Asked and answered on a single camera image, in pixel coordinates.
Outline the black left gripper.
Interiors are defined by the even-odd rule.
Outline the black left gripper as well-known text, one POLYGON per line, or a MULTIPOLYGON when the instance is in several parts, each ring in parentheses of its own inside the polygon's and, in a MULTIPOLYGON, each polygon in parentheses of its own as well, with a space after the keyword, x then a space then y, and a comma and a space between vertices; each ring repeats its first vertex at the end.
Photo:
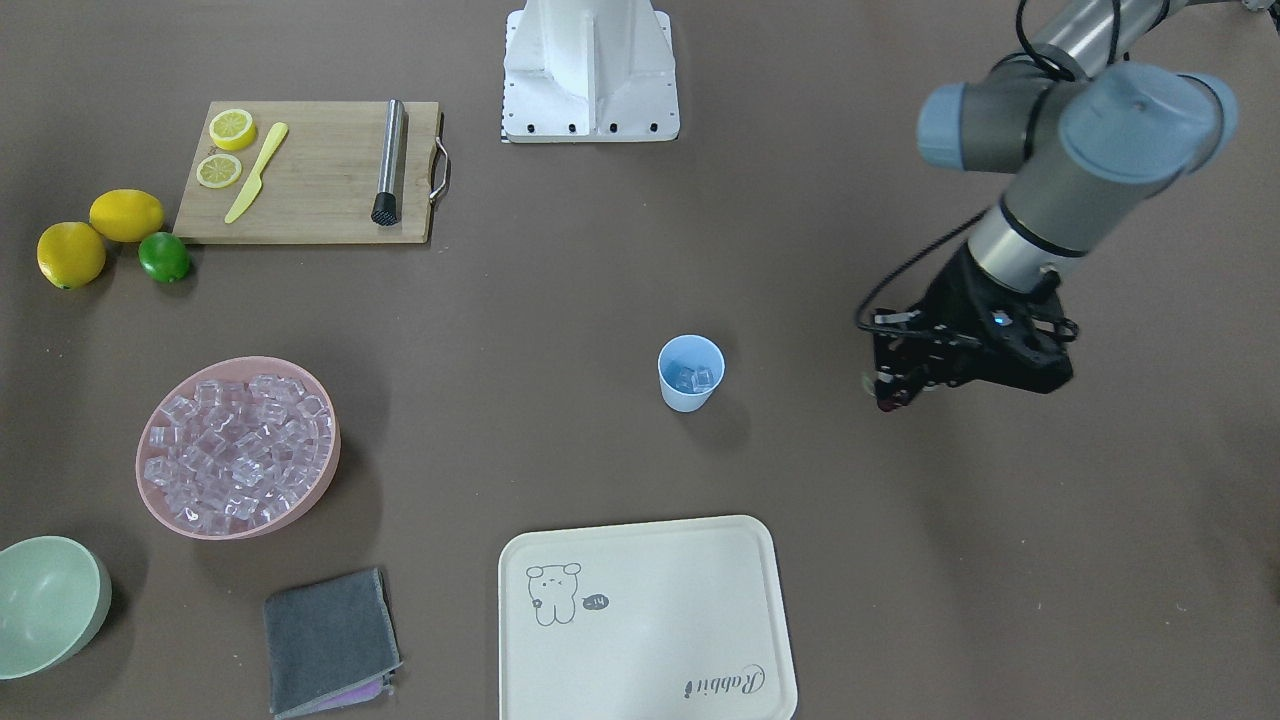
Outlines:
POLYGON ((932 281, 918 309, 873 313, 877 345, 906 342, 905 354, 876 350, 876 373, 886 380, 893 377, 902 401, 910 398, 910 404, 940 384, 972 380, 1055 392, 1074 377, 1068 346, 1078 334, 1059 300, 1060 283, 1060 274, 1050 268, 1032 292, 1009 290, 961 247, 932 281), (928 340, 920 319, 932 333, 928 340))

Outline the grey silver left robot arm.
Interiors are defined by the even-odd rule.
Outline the grey silver left robot arm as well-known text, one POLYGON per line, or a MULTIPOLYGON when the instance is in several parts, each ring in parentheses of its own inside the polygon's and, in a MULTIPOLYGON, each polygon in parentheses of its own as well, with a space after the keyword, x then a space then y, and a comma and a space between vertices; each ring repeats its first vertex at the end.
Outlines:
POLYGON ((973 380, 1047 395, 1073 378, 1079 328, 1059 299, 1065 277, 1236 132, 1238 101, 1221 79, 1126 58, 1181 9, 1071 1, 1036 35, 1018 22, 1018 49, 983 81, 946 85, 924 101, 916 146, 928 164, 1012 178, 950 232, 960 246, 919 301, 859 305, 882 411, 973 380))

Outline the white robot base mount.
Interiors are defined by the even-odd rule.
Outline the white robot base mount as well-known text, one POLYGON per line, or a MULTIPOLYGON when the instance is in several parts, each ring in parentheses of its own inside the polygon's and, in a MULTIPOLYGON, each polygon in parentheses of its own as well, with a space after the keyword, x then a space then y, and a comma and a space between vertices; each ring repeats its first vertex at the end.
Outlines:
POLYGON ((672 23, 649 1, 527 1, 506 17, 507 143, 680 136, 672 23))

